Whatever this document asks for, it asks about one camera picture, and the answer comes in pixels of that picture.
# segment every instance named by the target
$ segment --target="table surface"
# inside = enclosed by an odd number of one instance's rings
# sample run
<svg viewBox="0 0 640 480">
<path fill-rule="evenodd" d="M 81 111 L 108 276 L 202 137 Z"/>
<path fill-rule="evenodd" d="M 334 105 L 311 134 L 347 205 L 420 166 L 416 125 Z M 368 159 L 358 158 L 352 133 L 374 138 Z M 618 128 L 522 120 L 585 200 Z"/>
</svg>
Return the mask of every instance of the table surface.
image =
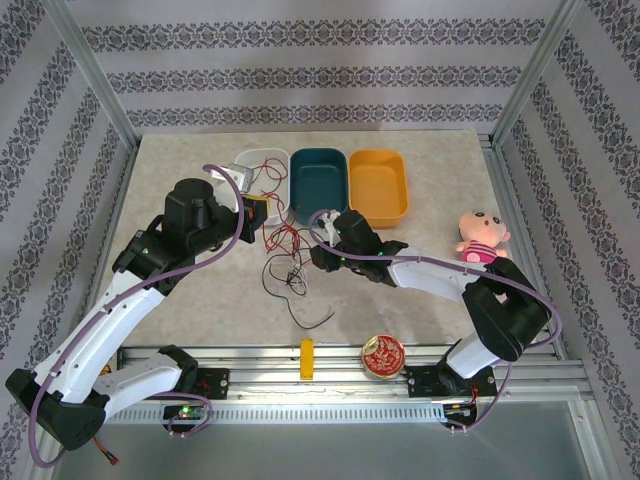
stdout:
<svg viewBox="0 0 640 480">
<path fill-rule="evenodd" d="M 333 147 L 347 158 L 361 148 L 399 152 L 407 169 L 411 207 L 401 223 L 380 230 L 383 241 L 401 240 L 427 254 L 457 259 L 458 219 L 467 210 L 498 213 L 476 132 L 306 132 L 146 135 L 140 147 L 107 265 L 138 229 L 164 208 L 164 198 L 183 178 L 208 178 L 202 165 L 227 165 L 246 149 Z M 221 261 L 189 274 L 131 333 L 126 345 L 289 345 L 311 337 L 317 343 L 362 345 L 389 333 L 404 343 L 450 343 L 473 329 L 466 309 L 434 295 L 373 284 L 349 271 L 331 274 L 310 263 L 306 298 L 291 298 L 305 332 L 293 323 L 283 300 L 262 288 L 268 254 L 261 236 L 239 242 Z M 101 291 L 111 281 L 108 268 Z M 285 286 L 269 282 L 278 293 Z"/>
</svg>

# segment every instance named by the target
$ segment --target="pink plush toy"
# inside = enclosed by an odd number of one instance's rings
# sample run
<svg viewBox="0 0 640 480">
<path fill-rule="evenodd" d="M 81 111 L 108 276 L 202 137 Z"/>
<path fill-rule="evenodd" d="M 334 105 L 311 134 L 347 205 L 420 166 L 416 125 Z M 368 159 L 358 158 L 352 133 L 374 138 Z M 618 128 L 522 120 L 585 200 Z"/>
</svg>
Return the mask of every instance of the pink plush toy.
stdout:
<svg viewBox="0 0 640 480">
<path fill-rule="evenodd" d="M 491 263 L 496 257 L 507 256 L 506 250 L 495 248 L 511 238 L 506 225 L 498 217 L 467 212 L 460 217 L 460 235 L 464 242 L 456 245 L 456 251 L 462 252 L 463 262 Z"/>
</svg>

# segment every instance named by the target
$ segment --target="patterned wallpaper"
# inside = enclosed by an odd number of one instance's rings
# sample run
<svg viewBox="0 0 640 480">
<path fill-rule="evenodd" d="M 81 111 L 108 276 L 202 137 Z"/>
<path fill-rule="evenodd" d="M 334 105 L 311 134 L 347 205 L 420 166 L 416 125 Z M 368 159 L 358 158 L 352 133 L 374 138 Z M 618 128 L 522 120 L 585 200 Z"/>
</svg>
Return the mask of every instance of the patterned wallpaper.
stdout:
<svg viewBox="0 0 640 480">
<path fill-rule="evenodd" d="M 623 478 L 640 478 L 640 15 L 585 3 L 503 152 Z"/>
<path fill-rule="evenodd" d="M 141 133 L 489 133 L 557 5 L 107 3 L 71 6 Z"/>
<path fill-rule="evenodd" d="M 128 154 L 36 0 L 0 0 L 0 378 L 79 320 Z M 27 458 L 26 415 L 0 389 L 0 479 Z"/>
</svg>

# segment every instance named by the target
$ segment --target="can lid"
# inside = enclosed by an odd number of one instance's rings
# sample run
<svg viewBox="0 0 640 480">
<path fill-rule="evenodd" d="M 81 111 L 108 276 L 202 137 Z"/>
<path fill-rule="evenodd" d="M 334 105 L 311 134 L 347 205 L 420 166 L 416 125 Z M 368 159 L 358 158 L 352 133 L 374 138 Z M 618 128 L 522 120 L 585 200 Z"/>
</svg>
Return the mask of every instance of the can lid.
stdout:
<svg viewBox="0 0 640 480">
<path fill-rule="evenodd" d="M 375 377 L 390 380 L 404 367 L 404 347 L 391 335 L 376 335 L 362 347 L 362 363 Z"/>
</svg>

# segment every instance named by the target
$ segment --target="yellow sponge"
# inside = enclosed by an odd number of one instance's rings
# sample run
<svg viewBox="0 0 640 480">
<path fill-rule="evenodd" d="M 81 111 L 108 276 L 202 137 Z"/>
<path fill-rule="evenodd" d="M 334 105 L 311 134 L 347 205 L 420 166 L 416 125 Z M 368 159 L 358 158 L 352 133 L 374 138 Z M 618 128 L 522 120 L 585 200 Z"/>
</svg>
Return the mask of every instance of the yellow sponge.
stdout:
<svg viewBox="0 0 640 480">
<path fill-rule="evenodd" d="M 300 380 L 313 380 L 313 340 L 305 338 L 300 343 Z"/>
</svg>

